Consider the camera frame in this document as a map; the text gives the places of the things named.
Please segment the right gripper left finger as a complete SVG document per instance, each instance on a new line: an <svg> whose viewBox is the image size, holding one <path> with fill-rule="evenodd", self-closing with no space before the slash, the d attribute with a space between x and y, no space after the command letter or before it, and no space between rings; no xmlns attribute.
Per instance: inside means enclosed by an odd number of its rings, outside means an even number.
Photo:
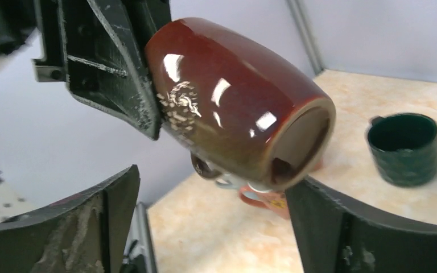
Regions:
<svg viewBox="0 0 437 273"><path fill-rule="evenodd" d="M133 165L0 222L0 272L119 272L139 185Z"/></svg>

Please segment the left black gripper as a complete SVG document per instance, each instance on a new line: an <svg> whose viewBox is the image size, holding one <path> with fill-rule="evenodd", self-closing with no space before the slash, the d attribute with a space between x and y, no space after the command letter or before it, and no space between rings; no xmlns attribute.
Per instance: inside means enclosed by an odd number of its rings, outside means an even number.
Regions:
<svg viewBox="0 0 437 273"><path fill-rule="evenodd" d="M38 81L65 80L78 102L159 138L150 73L122 1L0 1L0 56L24 46L34 30L44 49L34 61Z"/></svg>

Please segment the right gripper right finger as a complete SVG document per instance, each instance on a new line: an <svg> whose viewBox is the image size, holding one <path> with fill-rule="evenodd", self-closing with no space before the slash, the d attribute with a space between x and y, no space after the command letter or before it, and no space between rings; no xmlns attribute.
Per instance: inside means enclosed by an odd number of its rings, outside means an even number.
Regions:
<svg viewBox="0 0 437 273"><path fill-rule="evenodd" d="M304 272L437 273L437 225L308 177L285 192Z"/></svg>

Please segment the pink mug large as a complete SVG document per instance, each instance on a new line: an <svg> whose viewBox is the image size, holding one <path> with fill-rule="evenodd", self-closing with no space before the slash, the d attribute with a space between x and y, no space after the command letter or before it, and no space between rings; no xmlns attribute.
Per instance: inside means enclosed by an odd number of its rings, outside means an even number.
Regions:
<svg viewBox="0 0 437 273"><path fill-rule="evenodd" d="M293 179L302 171L303 166L295 166L282 159L275 158L272 163L271 183L274 185L283 184ZM289 220L290 211L288 208L284 191L275 191L267 185L254 184L244 179L238 184L238 196L244 203L268 209L278 216Z"/></svg>

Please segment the dark teal mug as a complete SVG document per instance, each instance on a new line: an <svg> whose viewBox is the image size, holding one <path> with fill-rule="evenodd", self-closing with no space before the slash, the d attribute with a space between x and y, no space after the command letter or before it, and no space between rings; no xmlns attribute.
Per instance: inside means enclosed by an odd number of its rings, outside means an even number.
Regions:
<svg viewBox="0 0 437 273"><path fill-rule="evenodd" d="M437 176L437 122L419 113L370 119L365 134L381 178L401 188L420 187Z"/></svg>

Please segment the brown mug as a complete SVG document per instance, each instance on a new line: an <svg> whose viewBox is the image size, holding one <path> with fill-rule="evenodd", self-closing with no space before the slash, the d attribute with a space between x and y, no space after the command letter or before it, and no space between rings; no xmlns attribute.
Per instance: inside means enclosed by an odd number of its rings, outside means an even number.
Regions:
<svg viewBox="0 0 437 273"><path fill-rule="evenodd" d="M145 46L163 128L214 169L286 189L320 161L332 99L272 50L202 18L167 23Z"/></svg>

